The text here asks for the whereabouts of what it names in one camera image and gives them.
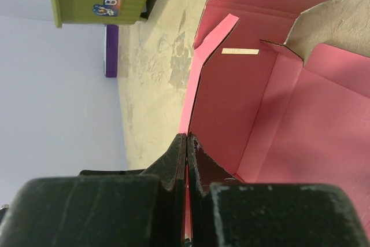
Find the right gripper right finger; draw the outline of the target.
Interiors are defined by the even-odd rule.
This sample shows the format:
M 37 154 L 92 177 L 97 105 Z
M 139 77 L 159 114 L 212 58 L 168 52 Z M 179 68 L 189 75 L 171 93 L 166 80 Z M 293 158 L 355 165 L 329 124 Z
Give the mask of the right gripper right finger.
M 187 138 L 194 246 L 368 246 L 347 195 L 326 184 L 243 183 Z

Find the pink paper box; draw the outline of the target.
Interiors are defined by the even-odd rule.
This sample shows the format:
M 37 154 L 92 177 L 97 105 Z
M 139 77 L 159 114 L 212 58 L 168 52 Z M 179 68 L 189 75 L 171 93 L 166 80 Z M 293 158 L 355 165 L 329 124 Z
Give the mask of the pink paper box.
M 285 40 L 326 0 L 207 0 L 179 132 L 248 183 L 331 183 L 369 230 L 369 58 Z

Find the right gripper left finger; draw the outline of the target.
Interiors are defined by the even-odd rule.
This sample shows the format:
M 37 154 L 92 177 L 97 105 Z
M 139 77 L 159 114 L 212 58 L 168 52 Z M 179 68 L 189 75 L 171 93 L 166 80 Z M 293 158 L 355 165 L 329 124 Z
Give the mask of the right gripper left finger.
M 1 222 L 2 246 L 182 246 L 185 134 L 140 173 L 82 171 L 39 178 Z

